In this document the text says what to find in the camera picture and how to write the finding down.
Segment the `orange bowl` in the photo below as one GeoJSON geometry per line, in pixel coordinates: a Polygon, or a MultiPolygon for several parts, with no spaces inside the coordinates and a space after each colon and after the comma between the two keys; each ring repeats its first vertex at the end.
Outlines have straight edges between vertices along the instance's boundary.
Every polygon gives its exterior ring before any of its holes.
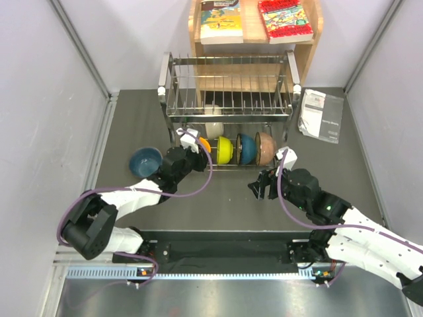
{"type": "Polygon", "coordinates": [[[212,148],[211,148],[209,141],[207,139],[204,139],[203,137],[200,137],[199,140],[200,140],[201,144],[206,148],[206,151],[208,153],[211,153],[212,148]]]}

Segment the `lime green bowl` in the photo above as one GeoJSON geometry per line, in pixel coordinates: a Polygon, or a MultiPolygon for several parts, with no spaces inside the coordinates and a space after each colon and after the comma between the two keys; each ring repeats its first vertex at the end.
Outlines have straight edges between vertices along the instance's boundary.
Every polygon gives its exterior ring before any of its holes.
{"type": "Polygon", "coordinates": [[[219,136],[217,139],[217,163],[228,164],[233,157],[233,144],[230,139],[219,136]]]}

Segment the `pink speckled bowl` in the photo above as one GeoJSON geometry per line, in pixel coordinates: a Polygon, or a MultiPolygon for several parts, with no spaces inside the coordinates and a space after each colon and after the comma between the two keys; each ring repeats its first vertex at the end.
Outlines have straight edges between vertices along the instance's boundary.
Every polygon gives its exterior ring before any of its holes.
{"type": "Polygon", "coordinates": [[[269,165],[277,151],[273,137],[265,132],[257,132],[255,135],[257,166],[269,165]]]}

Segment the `small teal blue bowl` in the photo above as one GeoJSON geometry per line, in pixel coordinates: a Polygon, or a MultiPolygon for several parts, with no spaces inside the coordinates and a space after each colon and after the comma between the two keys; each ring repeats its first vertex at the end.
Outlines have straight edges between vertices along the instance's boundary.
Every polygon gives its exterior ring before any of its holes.
{"type": "Polygon", "coordinates": [[[238,165],[254,164],[257,148],[255,140],[244,133],[239,133],[236,139],[236,162],[238,165]]]}

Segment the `large blue ceramic bowl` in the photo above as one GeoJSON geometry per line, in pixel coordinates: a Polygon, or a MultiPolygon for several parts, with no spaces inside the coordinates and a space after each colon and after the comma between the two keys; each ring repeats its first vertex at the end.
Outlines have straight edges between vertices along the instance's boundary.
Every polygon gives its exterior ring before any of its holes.
{"type": "Polygon", "coordinates": [[[143,147],[138,149],[130,158],[130,172],[139,178],[146,178],[154,174],[163,161],[161,152],[155,147],[143,147]]]}

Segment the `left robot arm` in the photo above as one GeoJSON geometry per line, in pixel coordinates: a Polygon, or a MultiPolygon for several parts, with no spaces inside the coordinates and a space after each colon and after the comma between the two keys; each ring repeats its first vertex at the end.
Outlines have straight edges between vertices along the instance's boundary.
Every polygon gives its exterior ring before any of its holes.
{"type": "Polygon", "coordinates": [[[126,253],[136,262],[146,260],[150,247],[141,233],[132,227],[118,228],[116,221],[170,197],[179,197],[178,184],[192,171],[204,171],[210,162],[210,154],[201,147],[172,147],[159,169],[142,181],[125,188],[84,192],[59,223],[59,243],[74,248],[86,260],[103,252],[126,253]]]}

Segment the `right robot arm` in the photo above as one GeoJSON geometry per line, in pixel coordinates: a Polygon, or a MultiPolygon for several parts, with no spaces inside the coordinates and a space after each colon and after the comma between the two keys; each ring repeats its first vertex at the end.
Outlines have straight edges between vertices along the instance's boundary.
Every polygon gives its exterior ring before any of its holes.
{"type": "Polygon", "coordinates": [[[422,247],[365,216],[351,203],[321,189],[304,168],[263,170],[248,184],[257,199],[290,202],[311,221],[309,255],[357,266],[400,289],[422,304],[422,247]]]}

